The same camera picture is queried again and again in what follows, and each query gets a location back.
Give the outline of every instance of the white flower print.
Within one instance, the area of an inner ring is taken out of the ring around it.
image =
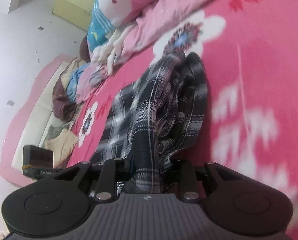
[[[83,118],[82,125],[79,131],[78,147],[81,147],[85,137],[90,133],[93,122],[95,120],[95,111],[98,107],[96,101],[91,108],[86,111],[85,117]]]
[[[205,18],[205,12],[198,10],[155,42],[153,46],[155,57],[151,63],[157,62],[163,56],[164,51],[168,49],[166,48],[168,45],[176,49],[182,47],[186,55],[195,52],[201,56],[203,43],[219,37],[225,25],[226,21],[223,17],[212,15]]]

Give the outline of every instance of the beige cloth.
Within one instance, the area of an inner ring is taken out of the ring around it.
[[[53,151],[54,168],[57,168],[71,155],[77,142],[78,137],[68,129],[63,129],[59,136],[45,142],[46,149]]]
[[[67,86],[70,81],[71,73],[77,69],[78,67],[85,65],[86,62],[82,60],[80,57],[75,58],[68,66],[67,71],[62,74],[61,83],[64,87],[65,91],[67,90]]]
[[[1,231],[0,232],[0,240],[4,240],[7,235],[9,235],[9,231],[8,230]]]

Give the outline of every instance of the plaid shirt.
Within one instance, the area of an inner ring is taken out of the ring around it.
[[[165,55],[115,96],[92,163],[132,157],[133,178],[123,190],[162,192],[163,173],[173,155],[196,141],[206,104],[207,83],[199,56]]]

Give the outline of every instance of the white floral pattern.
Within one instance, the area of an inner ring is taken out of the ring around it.
[[[90,133],[93,122],[95,121],[95,111],[97,110],[98,102],[96,101],[91,108],[86,111],[82,125],[79,131],[78,147],[81,147],[85,137]]]
[[[205,17],[204,10],[198,10],[197,12],[193,13],[185,20],[180,22],[176,27],[166,32],[163,36],[161,36],[160,39],[155,42],[153,46],[153,54],[155,57],[151,61],[151,63],[157,62],[162,57],[166,45],[173,38],[175,32],[177,32],[177,30],[179,29],[183,29],[187,23],[199,26],[200,34],[198,35],[195,42],[192,42],[190,46],[187,46],[184,52],[186,55],[190,52],[195,52],[199,56],[202,55],[203,43],[219,37],[226,25],[226,21],[223,17],[219,15]],[[182,39],[183,37],[178,38],[177,42],[183,42]]]

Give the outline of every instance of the ribbed surface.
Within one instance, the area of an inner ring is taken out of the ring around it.
[[[7,237],[7,240],[29,239],[17,235]],[[174,194],[121,194],[114,203],[97,205],[83,225],[62,236],[48,238],[53,239],[290,240],[284,234],[263,238],[238,236],[214,224],[198,205],[183,203]]]

